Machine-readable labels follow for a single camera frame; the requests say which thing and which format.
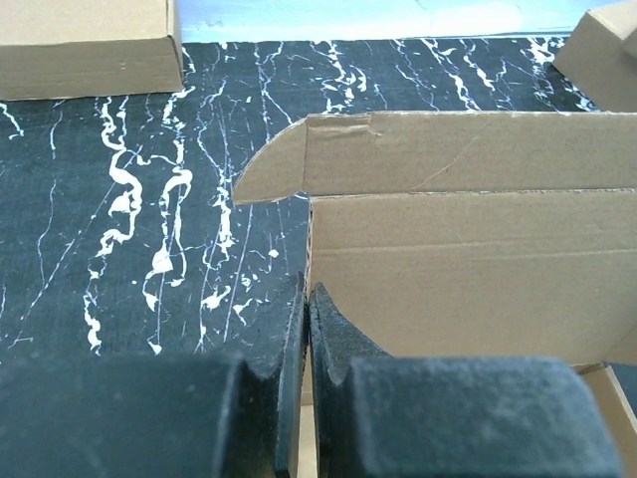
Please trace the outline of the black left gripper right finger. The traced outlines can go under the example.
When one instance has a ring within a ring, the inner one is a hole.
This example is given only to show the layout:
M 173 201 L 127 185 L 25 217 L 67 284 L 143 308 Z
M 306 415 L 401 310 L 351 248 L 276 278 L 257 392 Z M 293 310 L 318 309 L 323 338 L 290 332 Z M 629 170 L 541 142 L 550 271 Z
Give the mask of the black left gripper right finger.
M 321 477 L 621 477 L 590 388 L 555 358 L 397 358 L 308 304 Z

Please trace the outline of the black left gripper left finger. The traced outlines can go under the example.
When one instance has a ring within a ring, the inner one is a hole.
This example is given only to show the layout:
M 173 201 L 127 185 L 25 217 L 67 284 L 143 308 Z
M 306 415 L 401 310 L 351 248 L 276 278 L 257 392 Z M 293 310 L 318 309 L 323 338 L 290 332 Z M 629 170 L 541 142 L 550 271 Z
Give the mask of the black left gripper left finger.
M 294 477 L 305 279 L 204 355 L 30 358 L 1 371 L 5 477 Z

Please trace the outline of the large cardboard box bottom right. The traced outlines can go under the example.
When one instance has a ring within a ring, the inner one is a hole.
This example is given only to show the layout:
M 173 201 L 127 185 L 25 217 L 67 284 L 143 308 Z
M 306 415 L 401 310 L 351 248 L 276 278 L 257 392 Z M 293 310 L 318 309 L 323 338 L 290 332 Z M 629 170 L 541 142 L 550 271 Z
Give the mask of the large cardboard box bottom right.
M 636 111 L 636 3 L 621 1 L 588 10 L 553 66 L 599 108 Z

